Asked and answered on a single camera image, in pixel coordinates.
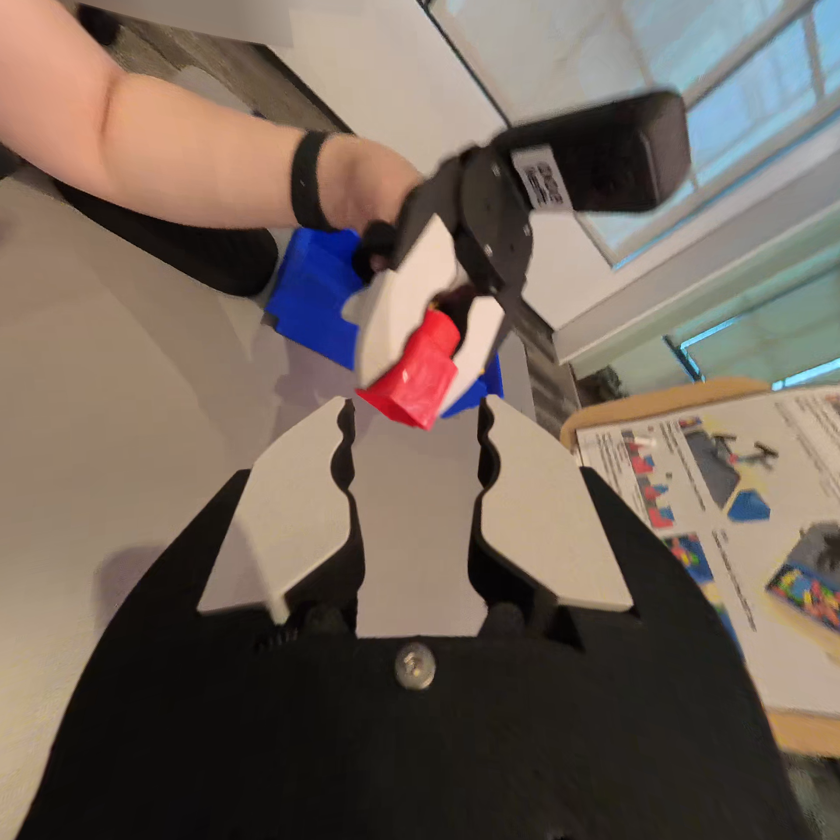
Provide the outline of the black wristband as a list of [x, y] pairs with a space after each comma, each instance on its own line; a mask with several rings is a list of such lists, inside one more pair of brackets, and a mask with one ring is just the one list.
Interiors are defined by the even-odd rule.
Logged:
[[290, 204], [300, 228], [335, 234], [339, 230], [327, 219], [319, 191], [319, 156], [331, 133], [307, 131], [297, 144], [290, 166]]

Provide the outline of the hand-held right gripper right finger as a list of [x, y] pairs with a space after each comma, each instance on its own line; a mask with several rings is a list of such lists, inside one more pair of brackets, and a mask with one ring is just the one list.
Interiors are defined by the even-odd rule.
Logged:
[[500, 397], [478, 414], [480, 490], [469, 582], [487, 618], [525, 634], [572, 634], [573, 609], [625, 614], [634, 599], [575, 457]]

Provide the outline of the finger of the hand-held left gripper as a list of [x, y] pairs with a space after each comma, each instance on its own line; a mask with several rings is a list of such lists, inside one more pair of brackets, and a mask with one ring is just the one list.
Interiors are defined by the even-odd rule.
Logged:
[[504, 318], [505, 312], [494, 297], [479, 296], [471, 302], [465, 336], [452, 358], [456, 374], [445, 396], [447, 403], [455, 403], [480, 378], [495, 353]]
[[453, 287], [457, 274], [454, 240], [434, 214], [398, 267], [375, 275], [344, 303], [344, 319], [358, 328], [353, 350], [358, 388], [376, 383], [402, 358], [428, 306]]

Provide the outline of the red mega block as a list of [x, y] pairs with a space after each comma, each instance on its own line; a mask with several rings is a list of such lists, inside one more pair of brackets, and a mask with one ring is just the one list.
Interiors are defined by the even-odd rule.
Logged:
[[394, 422], [430, 430], [458, 372], [453, 355], [459, 342], [454, 321], [428, 309], [399, 361], [356, 395]]

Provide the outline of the blue plastic bin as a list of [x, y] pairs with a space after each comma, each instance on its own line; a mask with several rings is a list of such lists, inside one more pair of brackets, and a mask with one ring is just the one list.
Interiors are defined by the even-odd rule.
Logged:
[[[291, 237], [266, 304], [266, 313], [274, 317], [280, 335], [353, 373], [358, 328], [344, 319], [343, 305], [373, 280], [364, 282], [361, 275], [369, 266], [368, 244], [352, 230], [335, 234], [298, 230]], [[479, 296], [458, 268], [453, 287], [428, 306], [454, 321], [460, 332], [457, 348], [466, 334], [471, 302]], [[495, 352], [482, 375], [460, 399], [444, 399], [437, 420], [478, 407], [489, 396], [504, 395], [501, 363]]]

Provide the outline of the person's left hand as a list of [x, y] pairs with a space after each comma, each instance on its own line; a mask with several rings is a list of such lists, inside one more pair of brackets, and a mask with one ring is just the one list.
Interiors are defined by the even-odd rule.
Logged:
[[396, 225], [406, 198], [425, 178], [391, 148], [338, 133], [322, 145], [317, 174], [321, 209], [329, 225], [359, 235], [374, 223]]

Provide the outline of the wooden instruction board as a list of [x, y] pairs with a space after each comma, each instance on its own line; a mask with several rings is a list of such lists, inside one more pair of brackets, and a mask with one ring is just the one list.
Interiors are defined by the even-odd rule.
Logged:
[[560, 431], [717, 610], [782, 749], [835, 760], [838, 397], [722, 377], [589, 406]]

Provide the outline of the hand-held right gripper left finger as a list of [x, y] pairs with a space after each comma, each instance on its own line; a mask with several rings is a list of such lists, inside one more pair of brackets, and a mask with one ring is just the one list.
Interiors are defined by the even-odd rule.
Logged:
[[279, 436], [254, 463], [197, 610], [265, 608], [276, 625], [311, 606], [355, 625], [364, 544], [355, 498], [355, 411], [335, 397]]

